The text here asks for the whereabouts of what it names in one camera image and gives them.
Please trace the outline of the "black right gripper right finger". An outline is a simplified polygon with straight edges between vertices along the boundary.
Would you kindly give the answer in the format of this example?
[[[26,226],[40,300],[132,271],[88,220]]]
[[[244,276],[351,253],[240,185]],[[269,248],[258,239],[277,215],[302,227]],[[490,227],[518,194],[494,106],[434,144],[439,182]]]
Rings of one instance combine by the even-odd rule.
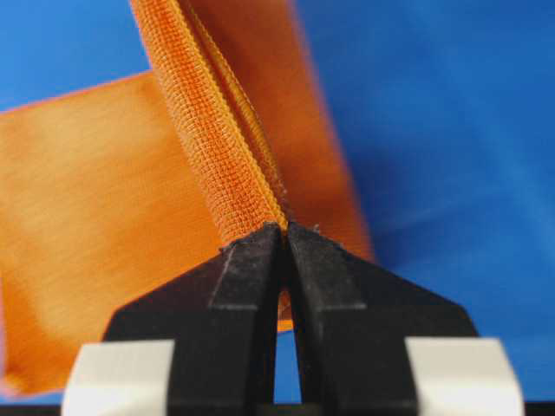
[[[303,400],[325,415],[416,415],[404,340],[475,337],[467,312],[300,224],[287,237]]]

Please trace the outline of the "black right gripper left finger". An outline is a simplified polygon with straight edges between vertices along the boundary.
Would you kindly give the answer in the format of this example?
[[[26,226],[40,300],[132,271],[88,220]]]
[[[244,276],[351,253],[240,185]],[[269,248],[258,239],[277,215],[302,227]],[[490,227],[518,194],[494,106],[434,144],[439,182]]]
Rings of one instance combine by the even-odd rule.
[[[170,415],[253,415],[273,401],[281,232],[275,224],[117,309],[104,341],[172,339]]]

